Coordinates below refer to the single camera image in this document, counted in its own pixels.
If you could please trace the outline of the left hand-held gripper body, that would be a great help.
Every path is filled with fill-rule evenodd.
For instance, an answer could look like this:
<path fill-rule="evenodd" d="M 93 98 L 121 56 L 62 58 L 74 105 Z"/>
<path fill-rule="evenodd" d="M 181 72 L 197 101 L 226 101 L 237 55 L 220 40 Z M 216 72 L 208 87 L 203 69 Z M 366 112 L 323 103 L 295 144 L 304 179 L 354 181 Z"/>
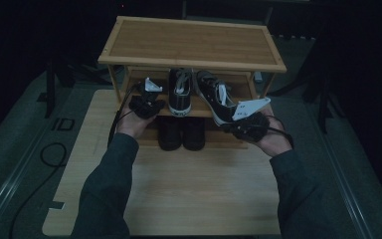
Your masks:
<path fill-rule="evenodd" d="M 154 110 L 153 104 L 158 100 L 163 88 L 157 86 L 149 78 L 146 78 L 143 83 L 135 84 L 133 87 L 139 92 L 139 96 L 131 98 L 128 104 L 129 108 L 144 120 L 158 115 L 159 113 Z"/>

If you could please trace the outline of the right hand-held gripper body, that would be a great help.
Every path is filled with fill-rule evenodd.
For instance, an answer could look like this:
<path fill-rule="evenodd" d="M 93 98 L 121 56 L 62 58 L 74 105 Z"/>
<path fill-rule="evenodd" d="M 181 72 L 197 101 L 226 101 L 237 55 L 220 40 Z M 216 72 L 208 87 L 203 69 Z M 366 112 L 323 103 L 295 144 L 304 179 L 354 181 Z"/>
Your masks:
<path fill-rule="evenodd" d="M 230 123 L 236 123 L 239 131 L 232 133 L 232 135 L 245 141 L 257 142 L 261 140 L 267 134 L 270 126 L 261 109 L 270 102 L 269 98 L 238 102 Z"/>

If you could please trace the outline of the black and white sneaker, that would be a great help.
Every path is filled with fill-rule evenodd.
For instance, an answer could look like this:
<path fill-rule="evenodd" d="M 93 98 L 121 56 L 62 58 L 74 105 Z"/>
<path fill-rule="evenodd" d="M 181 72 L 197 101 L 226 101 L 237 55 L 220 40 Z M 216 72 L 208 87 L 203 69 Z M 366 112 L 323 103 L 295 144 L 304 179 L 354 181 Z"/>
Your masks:
<path fill-rule="evenodd" d="M 175 117 L 185 117 L 191 111 L 192 73 L 185 69 L 171 69 L 168 79 L 168 106 Z"/>
<path fill-rule="evenodd" d="M 232 123 L 237 104 L 230 96 L 230 87 L 208 71 L 199 71 L 194 79 L 198 96 L 210 108 L 216 125 Z"/>

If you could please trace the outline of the black shoe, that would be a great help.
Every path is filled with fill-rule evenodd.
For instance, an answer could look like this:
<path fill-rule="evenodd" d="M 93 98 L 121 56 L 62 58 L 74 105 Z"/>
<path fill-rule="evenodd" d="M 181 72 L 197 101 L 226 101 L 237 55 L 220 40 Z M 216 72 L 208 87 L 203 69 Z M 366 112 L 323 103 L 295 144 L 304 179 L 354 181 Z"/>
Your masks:
<path fill-rule="evenodd" d="M 201 150 L 205 146 L 205 121 L 186 118 L 183 122 L 183 145 L 188 150 Z"/>
<path fill-rule="evenodd" d="M 158 117 L 158 144 L 161 149 L 171 151 L 182 144 L 180 124 L 176 118 Z"/>

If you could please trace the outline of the wooden shoe rack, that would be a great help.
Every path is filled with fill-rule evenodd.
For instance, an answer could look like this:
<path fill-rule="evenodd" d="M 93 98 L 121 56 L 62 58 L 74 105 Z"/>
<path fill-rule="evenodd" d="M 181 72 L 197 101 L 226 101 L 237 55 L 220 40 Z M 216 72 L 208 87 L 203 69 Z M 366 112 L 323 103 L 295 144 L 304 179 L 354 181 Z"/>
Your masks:
<path fill-rule="evenodd" d="M 128 88 L 146 77 L 163 88 L 168 99 L 171 69 L 206 70 L 231 89 L 234 102 L 256 99 L 255 72 L 277 75 L 287 68 L 265 26 L 119 16 L 98 57 L 111 73 L 125 67 L 124 82 L 115 89 L 123 100 Z M 244 148 L 246 141 L 222 132 L 212 122 L 212 112 L 196 95 L 191 96 L 194 118 L 206 120 L 208 147 Z"/>

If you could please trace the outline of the person's left hand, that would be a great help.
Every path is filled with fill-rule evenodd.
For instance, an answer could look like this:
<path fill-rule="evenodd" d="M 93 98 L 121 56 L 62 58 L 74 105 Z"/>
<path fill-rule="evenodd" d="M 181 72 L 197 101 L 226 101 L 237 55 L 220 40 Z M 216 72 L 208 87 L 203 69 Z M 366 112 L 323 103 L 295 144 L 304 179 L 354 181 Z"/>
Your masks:
<path fill-rule="evenodd" d="M 155 117 L 142 119 L 136 115 L 129 107 L 125 107 L 116 124 L 116 133 L 124 133 L 135 139 L 140 138 L 146 127 L 155 120 Z"/>

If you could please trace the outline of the person's right hand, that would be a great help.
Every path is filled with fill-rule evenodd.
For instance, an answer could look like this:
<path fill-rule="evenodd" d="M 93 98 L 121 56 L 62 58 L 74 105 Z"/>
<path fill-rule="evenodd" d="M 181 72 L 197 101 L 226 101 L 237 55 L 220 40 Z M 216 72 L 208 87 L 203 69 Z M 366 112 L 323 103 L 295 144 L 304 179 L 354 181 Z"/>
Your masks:
<path fill-rule="evenodd" d="M 267 119 L 274 131 L 269 130 L 261 140 L 255 142 L 255 146 L 271 157 L 291 150 L 290 142 L 283 135 L 285 129 L 282 122 L 273 115 L 267 115 Z"/>

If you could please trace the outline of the black metal stand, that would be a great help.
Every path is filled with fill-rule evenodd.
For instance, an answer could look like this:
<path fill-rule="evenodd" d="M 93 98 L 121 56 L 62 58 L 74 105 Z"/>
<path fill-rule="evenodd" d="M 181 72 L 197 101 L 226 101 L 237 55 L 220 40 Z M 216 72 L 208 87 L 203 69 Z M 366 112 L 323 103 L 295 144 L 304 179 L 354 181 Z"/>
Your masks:
<path fill-rule="evenodd" d="M 328 107 L 332 107 L 334 112 L 342 119 L 346 118 L 346 115 L 340 109 L 331 96 L 331 73 L 328 67 L 321 67 L 316 69 L 307 78 L 308 84 L 305 91 L 302 94 L 302 99 L 306 103 L 312 104 L 315 100 L 318 102 L 318 114 L 317 123 L 319 129 L 323 133 L 327 133 L 326 120 L 332 118 L 332 112 Z"/>
<path fill-rule="evenodd" d="M 46 90 L 37 98 L 38 102 L 46 104 L 46 119 L 52 115 L 56 105 L 56 80 L 63 87 L 71 88 L 75 84 L 71 62 L 66 56 L 52 58 L 46 65 Z"/>

